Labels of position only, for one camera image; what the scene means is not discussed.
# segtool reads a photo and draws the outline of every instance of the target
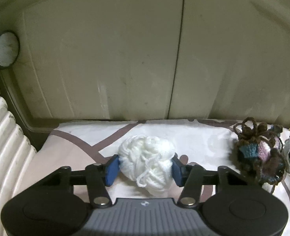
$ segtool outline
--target gray textured panel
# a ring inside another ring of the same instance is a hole
[[[190,209],[173,199],[118,199],[107,209],[95,210],[74,236],[95,235],[191,235],[218,236]]]

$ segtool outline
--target logo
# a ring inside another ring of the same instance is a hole
[[[145,201],[141,202],[141,205],[144,207],[147,207],[149,205],[149,202],[145,200]]]

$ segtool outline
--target corrugated white surface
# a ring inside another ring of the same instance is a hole
[[[3,205],[17,193],[22,176],[35,153],[35,148],[15,123],[5,100],[0,97],[0,212]]]

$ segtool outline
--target metal bolt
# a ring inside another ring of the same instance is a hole
[[[195,204],[196,200],[191,197],[184,197],[180,200],[180,202],[185,206],[191,206]]]
[[[110,200],[107,197],[94,198],[94,203],[98,204],[98,205],[101,205],[101,206],[107,205],[109,203],[109,201]]]

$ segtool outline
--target white yarn ball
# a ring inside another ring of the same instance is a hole
[[[155,197],[166,197],[172,183],[174,145],[156,136],[132,136],[119,147],[120,170]]]

